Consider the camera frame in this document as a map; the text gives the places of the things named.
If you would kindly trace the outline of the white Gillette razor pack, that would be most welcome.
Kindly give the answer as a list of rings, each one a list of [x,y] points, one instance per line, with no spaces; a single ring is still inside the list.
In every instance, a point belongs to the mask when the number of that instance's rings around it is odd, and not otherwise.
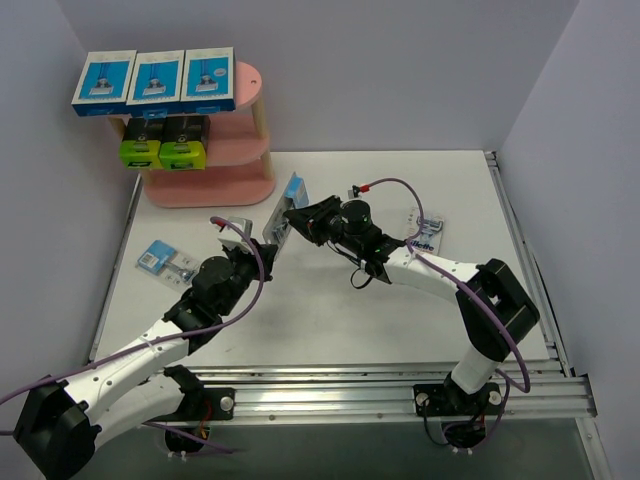
[[[419,218],[419,208],[411,207],[408,210],[404,224],[403,239],[411,238],[410,244],[415,250],[437,255],[444,231],[445,219],[443,216],[425,211],[423,221]]]

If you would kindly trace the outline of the black green razor box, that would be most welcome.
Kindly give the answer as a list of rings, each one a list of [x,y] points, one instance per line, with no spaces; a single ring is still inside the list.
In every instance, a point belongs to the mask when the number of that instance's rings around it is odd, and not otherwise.
[[[128,169],[162,169],[159,158],[165,120],[131,118],[126,126],[119,158]]]
[[[175,116],[164,124],[159,159],[167,171],[204,170],[210,120],[208,116]]]

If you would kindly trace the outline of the blue Harry's razor box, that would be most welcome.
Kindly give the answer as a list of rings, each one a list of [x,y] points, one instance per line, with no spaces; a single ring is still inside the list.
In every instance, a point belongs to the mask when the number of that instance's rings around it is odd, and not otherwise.
[[[80,117],[124,115],[136,50],[89,52],[71,105]]]
[[[134,118],[165,118],[182,112],[184,50],[138,53],[126,100]]]
[[[232,112],[235,101],[233,47],[185,51],[180,103],[184,113]]]

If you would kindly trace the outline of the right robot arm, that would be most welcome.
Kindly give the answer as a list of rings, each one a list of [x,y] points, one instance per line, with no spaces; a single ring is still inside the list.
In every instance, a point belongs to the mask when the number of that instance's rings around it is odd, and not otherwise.
[[[494,371],[536,326],[537,307],[509,266],[498,259],[464,263],[425,255],[376,226],[366,202],[331,196],[284,213],[307,241],[332,243],[367,275],[390,285],[413,287],[459,308],[470,347],[444,381],[444,400],[455,412],[469,411]]]

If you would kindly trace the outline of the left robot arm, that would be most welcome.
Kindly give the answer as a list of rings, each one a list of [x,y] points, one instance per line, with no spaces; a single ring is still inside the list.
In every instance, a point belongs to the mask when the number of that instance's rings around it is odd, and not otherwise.
[[[240,243],[204,261],[191,287],[113,360],[29,387],[13,438],[47,479],[69,479],[110,440],[157,417],[190,419],[204,386],[180,360],[222,328],[252,282],[268,281],[278,248]]]

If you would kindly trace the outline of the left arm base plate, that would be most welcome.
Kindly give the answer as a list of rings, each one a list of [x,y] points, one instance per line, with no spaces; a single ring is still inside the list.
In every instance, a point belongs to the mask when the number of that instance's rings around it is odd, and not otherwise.
[[[204,388],[197,396],[196,419],[229,421],[234,417],[236,390],[230,387]]]

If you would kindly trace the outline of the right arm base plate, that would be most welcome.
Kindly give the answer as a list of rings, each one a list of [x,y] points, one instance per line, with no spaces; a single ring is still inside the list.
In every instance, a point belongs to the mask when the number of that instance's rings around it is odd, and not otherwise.
[[[455,383],[414,384],[412,389],[418,416],[497,415],[503,400],[500,388],[495,383],[487,383],[473,394],[467,394]]]

